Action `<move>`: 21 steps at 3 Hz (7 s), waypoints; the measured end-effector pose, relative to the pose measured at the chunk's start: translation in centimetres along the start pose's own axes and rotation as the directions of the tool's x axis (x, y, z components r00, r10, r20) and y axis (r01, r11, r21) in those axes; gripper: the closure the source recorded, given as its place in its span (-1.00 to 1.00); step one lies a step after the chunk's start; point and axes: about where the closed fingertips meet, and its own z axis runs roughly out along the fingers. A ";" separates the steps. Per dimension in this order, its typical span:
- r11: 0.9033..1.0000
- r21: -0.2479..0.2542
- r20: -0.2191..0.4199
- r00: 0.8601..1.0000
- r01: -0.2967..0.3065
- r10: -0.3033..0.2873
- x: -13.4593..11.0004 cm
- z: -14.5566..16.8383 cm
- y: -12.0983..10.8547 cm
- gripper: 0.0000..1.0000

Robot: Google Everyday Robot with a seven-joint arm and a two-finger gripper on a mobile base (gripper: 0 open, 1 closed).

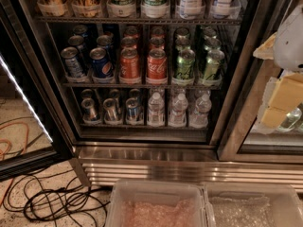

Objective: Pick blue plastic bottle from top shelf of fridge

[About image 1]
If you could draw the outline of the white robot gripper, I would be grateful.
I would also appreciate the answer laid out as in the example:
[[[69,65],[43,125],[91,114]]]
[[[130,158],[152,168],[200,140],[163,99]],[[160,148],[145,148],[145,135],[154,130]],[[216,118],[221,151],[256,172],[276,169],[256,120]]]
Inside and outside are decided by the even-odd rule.
[[[272,34],[254,52],[261,60],[272,60],[290,71],[303,71],[303,5],[298,5]],[[260,106],[260,123],[276,129],[286,114],[303,102],[303,75],[291,73],[281,79],[270,78]]]

